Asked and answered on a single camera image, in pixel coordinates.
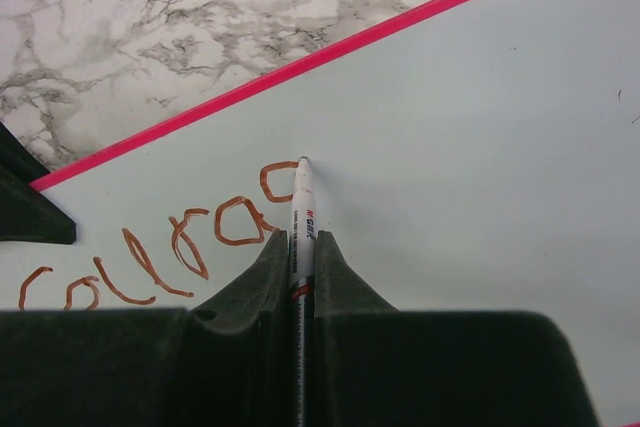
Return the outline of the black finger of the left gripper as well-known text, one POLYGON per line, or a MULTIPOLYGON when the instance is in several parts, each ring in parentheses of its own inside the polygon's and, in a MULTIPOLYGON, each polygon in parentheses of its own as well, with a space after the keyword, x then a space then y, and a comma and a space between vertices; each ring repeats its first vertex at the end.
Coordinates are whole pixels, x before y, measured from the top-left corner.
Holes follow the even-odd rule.
POLYGON ((76 223, 31 183, 49 173, 1 125, 1 241, 72 245, 76 223))

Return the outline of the whiteboard marker white barrel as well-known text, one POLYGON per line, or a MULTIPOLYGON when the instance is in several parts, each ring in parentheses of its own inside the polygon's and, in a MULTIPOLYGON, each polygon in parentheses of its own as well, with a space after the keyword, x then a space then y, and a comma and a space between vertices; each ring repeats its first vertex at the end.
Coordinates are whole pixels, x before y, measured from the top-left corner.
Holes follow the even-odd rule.
POLYGON ((316 241, 315 201, 312 169, 301 157, 295 171, 289 242, 289 296, 292 302, 293 422, 309 424, 311 375, 314 249, 316 241))

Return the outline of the whiteboard with pink frame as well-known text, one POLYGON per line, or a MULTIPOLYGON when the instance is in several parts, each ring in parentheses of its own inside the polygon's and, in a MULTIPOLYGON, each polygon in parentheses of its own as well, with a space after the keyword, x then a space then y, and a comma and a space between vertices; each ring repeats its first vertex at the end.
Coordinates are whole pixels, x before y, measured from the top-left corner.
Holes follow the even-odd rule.
POLYGON ((639 0, 434 0, 58 171, 71 246, 1 248, 5 310, 192 307, 287 228, 292 163, 408 310, 518 309, 639 417, 639 0))

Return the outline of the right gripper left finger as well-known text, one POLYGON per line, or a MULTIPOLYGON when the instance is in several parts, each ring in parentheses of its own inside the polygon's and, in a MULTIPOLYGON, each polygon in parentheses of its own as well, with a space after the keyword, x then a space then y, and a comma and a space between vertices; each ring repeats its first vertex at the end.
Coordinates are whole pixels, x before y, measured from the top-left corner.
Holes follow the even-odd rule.
POLYGON ((5 426, 285 426, 288 242, 198 307, 5 312, 5 426))

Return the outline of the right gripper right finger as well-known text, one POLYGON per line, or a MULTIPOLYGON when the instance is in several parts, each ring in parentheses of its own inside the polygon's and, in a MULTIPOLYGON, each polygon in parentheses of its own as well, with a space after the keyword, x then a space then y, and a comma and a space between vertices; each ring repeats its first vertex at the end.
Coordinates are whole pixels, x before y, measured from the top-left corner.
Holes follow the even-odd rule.
POLYGON ((315 262, 314 425, 597 424, 571 347, 549 318, 398 310, 325 231, 315 262))

